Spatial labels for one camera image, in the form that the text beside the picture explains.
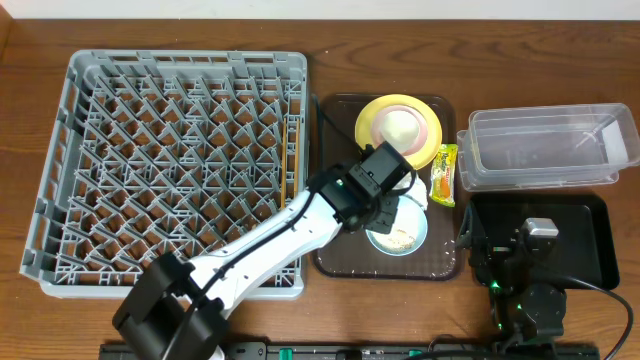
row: gray plastic dish rack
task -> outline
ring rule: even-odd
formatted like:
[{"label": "gray plastic dish rack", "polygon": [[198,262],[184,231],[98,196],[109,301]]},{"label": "gray plastic dish rack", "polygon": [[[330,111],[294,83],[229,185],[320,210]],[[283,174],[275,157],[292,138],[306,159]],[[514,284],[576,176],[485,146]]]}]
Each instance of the gray plastic dish rack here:
[{"label": "gray plastic dish rack", "polygon": [[[308,84],[299,53],[78,51],[20,273],[52,296],[121,298],[160,254],[250,231],[306,181]],[[296,298],[302,262],[249,298]]]}]

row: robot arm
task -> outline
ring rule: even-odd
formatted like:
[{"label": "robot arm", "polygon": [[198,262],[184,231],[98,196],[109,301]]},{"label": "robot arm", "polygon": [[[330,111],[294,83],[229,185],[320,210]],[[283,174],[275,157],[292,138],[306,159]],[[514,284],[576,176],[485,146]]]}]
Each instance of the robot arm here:
[{"label": "robot arm", "polygon": [[[204,287],[216,269],[290,221],[301,211],[309,196],[309,190],[303,191],[286,209],[245,236],[210,255],[191,259],[189,262],[195,268],[191,278],[199,287]],[[209,299],[222,300],[222,317],[228,318],[251,290],[268,280],[278,269],[310,251],[325,246],[338,235],[342,224],[335,218],[336,211],[320,194],[313,196],[311,205],[292,228],[248,254],[207,292]]]},{"label": "robot arm", "polygon": [[[172,254],[158,257],[123,301],[113,326],[140,359],[205,360],[214,352],[222,358],[218,344],[229,329],[227,318],[250,290],[340,230],[388,233],[399,195],[392,189],[409,172],[415,179],[415,170],[391,145],[368,147],[360,162],[314,176],[284,210],[222,249],[188,262]],[[192,302],[187,312],[178,297]]]}]

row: bowl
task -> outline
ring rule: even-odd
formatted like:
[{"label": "bowl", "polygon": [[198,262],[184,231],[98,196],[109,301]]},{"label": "bowl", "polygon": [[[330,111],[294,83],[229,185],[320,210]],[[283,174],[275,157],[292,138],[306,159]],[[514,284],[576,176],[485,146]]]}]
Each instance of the bowl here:
[{"label": "bowl", "polygon": [[419,127],[418,134],[413,140],[413,142],[411,143],[411,145],[409,146],[409,148],[406,151],[402,152],[403,156],[413,155],[416,152],[418,152],[418,150],[420,150],[424,146],[425,142],[427,141],[428,129],[427,129],[427,121],[424,119],[422,114],[420,114],[420,112],[418,112],[417,110],[409,106],[391,105],[389,107],[386,107],[380,110],[380,112],[376,114],[373,120],[373,124],[371,126],[371,137],[373,138],[373,141],[374,141],[373,145],[375,147],[378,147],[380,146],[380,144],[382,144],[385,141],[380,129],[383,123],[385,122],[385,119],[387,119],[387,116],[389,116],[389,114],[393,112],[403,112],[408,114],[409,118],[412,117]]},{"label": "bowl", "polygon": [[401,196],[391,233],[385,235],[371,230],[365,230],[365,233],[371,244],[381,252],[391,256],[405,256],[424,244],[427,230],[427,216],[420,205]]},{"label": "bowl", "polygon": [[436,113],[419,99],[396,94],[381,96],[368,103],[362,111],[360,111],[356,119],[356,142],[363,149],[369,144],[375,147],[374,144],[376,141],[372,137],[371,129],[374,125],[376,115],[382,110],[394,105],[406,106],[416,110],[420,117],[426,122],[427,129],[425,134],[427,136],[423,146],[415,153],[411,153],[411,155],[404,155],[407,162],[411,164],[414,169],[420,170],[427,166],[438,153],[438,149],[442,143],[442,126]]}]

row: wooden table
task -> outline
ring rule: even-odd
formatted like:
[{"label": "wooden table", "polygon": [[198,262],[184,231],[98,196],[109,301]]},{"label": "wooden table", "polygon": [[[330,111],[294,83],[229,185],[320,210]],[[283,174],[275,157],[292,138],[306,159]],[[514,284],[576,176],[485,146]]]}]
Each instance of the wooden table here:
[{"label": "wooden table", "polygon": [[[51,298],[18,275],[66,66],[74,51],[88,48],[300,51],[321,99],[437,94],[455,108],[458,129],[477,109],[536,105],[622,102],[640,119],[640,23],[15,21],[0,67],[3,359],[95,359],[101,343],[119,340],[111,317],[120,301]],[[617,292],[637,305],[640,171],[620,175],[617,184],[592,190],[609,206]],[[495,331],[487,291],[468,269],[448,283],[335,280],[308,270],[300,299],[243,303],[231,318],[233,333],[280,342],[416,343]],[[594,341],[606,354],[625,321],[609,298],[569,291],[562,339]],[[618,359],[638,353],[634,332]]]}]

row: black cable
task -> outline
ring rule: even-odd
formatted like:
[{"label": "black cable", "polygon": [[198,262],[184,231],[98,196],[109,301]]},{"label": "black cable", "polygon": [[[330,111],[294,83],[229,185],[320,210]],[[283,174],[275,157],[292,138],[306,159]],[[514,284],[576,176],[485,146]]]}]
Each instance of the black cable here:
[{"label": "black cable", "polygon": [[[433,340],[431,340],[431,342],[429,343],[429,347],[427,347],[427,351],[432,352],[433,351],[433,346],[438,342],[438,340],[442,340],[444,338],[447,339],[453,339],[455,341],[459,341],[457,337],[451,335],[451,334],[440,334],[438,336],[436,336],[435,338],[433,338]],[[464,344],[461,343],[456,343],[456,344],[449,344],[449,345],[459,345],[462,350],[467,350],[467,348],[464,346]]]},{"label": "black cable", "polygon": [[307,211],[309,206],[311,206],[311,202],[313,201],[313,198],[314,198],[315,194],[316,194],[316,191],[310,189],[309,190],[309,198],[304,203],[304,205],[302,206],[302,209],[300,209],[298,214],[296,214],[296,216],[294,216],[289,222],[287,222],[280,229],[276,230],[275,232],[273,232],[273,233],[269,234],[268,236],[266,236],[264,239],[262,239],[262,240],[256,242],[255,244],[251,245],[248,249],[246,249],[243,252],[241,252],[240,254],[238,254],[238,256],[236,256],[233,259],[231,259],[228,263],[222,265],[220,267],[220,269],[218,269],[218,271],[216,271],[216,273],[213,274],[211,279],[209,279],[209,281],[205,284],[205,286],[202,288],[202,290],[200,290],[200,293],[198,294],[198,296],[196,296],[195,299],[193,299],[193,302],[191,302],[191,305],[189,306],[189,308],[185,312],[184,318],[182,318],[182,321],[180,322],[180,325],[178,325],[178,328],[176,329],[176,332],[173,334],[173,337],[171,338],[171,341],[169,341],[169,345],[167,345],[167,349],[164,351],[164,355],[162,356],[162,360],[169,359],[169,355],[171,353],[171,350],[175,347],[175,344],[179,343],[179,341],[181,340],[181,338],[183,336],[183,333],[184,333],[184,329],[186,329],[186,324],[188,324],[189,321],[191,320],[191,317],[193,316],[193,314],[196,311],[197,305],[207,296],[207,293],[213,287],[213,285],[216,283],[216,281],[218,281],[219,279],[224,277],[226,272],[229,269],[231,269],[235,264],[237,264],[238,261],[242,260],[247,255],[251,254],[252,252],[257,250],[259,247],[261,247],[262,245],[264,245],[264,244],[268,243],[269,241],[273,240],[274,238],[282,235],[282,233],[284,233],[285,231],[287,231],[289,229],[292,229],[295,226],[295,224],[304,216],[304,213]]},{"label": "black cable", "polygon": [[631,329],[633,328],[633,309],[631,308],[631,305],[629,305],[629,303],[627,302],[627,300],[625,300],[622,296],[609,291],[609,290],[605,290],[599,286],[590,284],[586,281],[580,280],[578,278],[575,278],[571,275],[565,275],[562,274],[561,272],[554,270],[552,268],[550,268],[549,266],[547,266],[547,264],[543,263],[542,261],[538,260],[537,258],[535,258],[528,250],[526,250],[527,253],[529,254],[529,257],[533,260],[533,262],[546,269],[549,272],[552,272],[553,274],[555,274],[557,277],[562,278],[563,280],[568,280],[576,285],[579,286],[583,286],[586,288],[589,288],[591,290],[595,290],[598,292],[601,292],[615,300],[617,300],[619,303],[621,303],[625,309],[627,310],[627,326],[624,329],[624,332],[622,333],[622,336],[620,336],[620,339],[618,340],[618,342],[615,344],[615,346],[613,347],[613,349],[611,349],[611,351],[609,351],[609,354],[607,354],[607,356],[604,357],[604,360],[611,360],[613,359],[613,357],[616,355],[616,353],[620,350],[620,348],[622,348],[622,345],[624,345],[624,342],[627,341],[627,338],[629,337],[629,334],[631,333]]},{"label": "black cable", "polygon": [[351,136],[347,135],[346,133],[342,132],[342,130],[340,130],[338,128],[338,126],[336,125],[335,122],[333,122],[333,120],[331,120],[330,117],[327,116],[327,114],[324,113],[324,111],[322,111],[322,108],[320,107],[320,103],[318,102],[318,97],[314,94],[312,95],[313,97],[313,102],[316,105],[316,111],[317,111],[317,115],[318,115],[318,120],[320,121],[320,119],[322,118],[322,121],[326,121],[329,125],[331,125],[331,127],[343,138],[345,138],[347,140],[347,142],[349,144],[352,144],[357,150],[358,150],[358,154],[362,154],[362,148],[360,148],[360,145],[358,145],[358,143],[353,140],[351,138]]},{"label": "black cable", "polygon": [[474,351],[474,350],[443,350],[443,351],[432,351],[426,352],[422,354],[417,354],[413,356],[409,356],[404,360],[425,360],[425,359],[440,359],[440,358],[452,358],[452,357],[468,357],[468,358],[479,358],[479,359],[497,359],[497,360],[541,360],[542,358],[524,356],[524,355],[513,355],[513,354],[496,354],[488,351]]}]

